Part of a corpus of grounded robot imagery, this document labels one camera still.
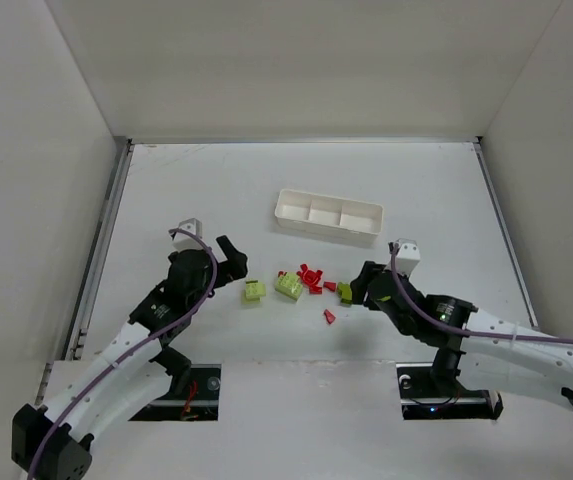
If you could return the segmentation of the small lime lego stack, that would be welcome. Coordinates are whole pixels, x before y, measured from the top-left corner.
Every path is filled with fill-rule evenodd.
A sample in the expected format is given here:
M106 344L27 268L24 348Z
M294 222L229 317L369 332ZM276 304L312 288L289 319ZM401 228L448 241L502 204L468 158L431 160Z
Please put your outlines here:
M266 295L266 286L259 280L248 280L245 282L242 292L242 301L247 304L260 303Z

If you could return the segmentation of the dark lime lego brick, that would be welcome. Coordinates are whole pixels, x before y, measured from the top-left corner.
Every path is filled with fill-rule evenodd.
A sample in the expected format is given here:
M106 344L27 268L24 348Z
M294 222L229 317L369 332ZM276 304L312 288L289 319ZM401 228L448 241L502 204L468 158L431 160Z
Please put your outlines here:
M339 282L337 284L336 293L339 296L340 304L344 306L353 305L353 293L351 286L347 283Z

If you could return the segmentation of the large lime lego stack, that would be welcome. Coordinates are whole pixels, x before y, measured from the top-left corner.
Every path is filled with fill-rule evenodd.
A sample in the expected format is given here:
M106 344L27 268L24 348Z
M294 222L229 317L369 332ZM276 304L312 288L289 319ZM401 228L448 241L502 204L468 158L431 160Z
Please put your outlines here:
M298 301L303 292L303 283L294 272L280 271L274 284L277 293L294 302Z

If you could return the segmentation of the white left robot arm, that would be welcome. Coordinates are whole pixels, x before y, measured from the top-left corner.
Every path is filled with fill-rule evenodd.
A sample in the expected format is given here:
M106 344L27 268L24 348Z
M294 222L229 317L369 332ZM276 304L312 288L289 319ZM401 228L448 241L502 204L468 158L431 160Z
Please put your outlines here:
M172 341L214 291L248 274L248 257L227 236L219 261L196 234L174 231L194 245L177 245L167 276L129 314L115 338L75 381L41 406L26 404L12 420L11 458L30 479L81 479L93 448L110 426L186 384L191 361Z

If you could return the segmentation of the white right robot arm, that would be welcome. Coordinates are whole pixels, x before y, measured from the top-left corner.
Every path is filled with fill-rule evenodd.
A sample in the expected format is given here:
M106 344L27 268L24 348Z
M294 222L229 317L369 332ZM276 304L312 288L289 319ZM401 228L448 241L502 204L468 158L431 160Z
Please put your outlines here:
M573 412L573 339L502 320L473 303L425 295L397 263L367 261L351 281L352 302L385 314L397 331L437 353L432 377L446 396L499 391Z

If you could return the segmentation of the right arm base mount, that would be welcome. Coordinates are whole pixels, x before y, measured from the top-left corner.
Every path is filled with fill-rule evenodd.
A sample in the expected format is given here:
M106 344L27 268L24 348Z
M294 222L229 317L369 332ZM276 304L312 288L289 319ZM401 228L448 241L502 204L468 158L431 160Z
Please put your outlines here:
M461 355L440 349L428 362L396 364L404 420L498 420L504 410L499 393L469 390L458 380Z

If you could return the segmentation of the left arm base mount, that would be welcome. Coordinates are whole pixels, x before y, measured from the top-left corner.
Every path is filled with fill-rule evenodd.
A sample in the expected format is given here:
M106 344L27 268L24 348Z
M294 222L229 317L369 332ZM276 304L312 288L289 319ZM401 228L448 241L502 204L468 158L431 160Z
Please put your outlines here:
M195 364L172 347L165 348L155 360L171 377L169 389L131 417L131 422L218 420L221 364Z

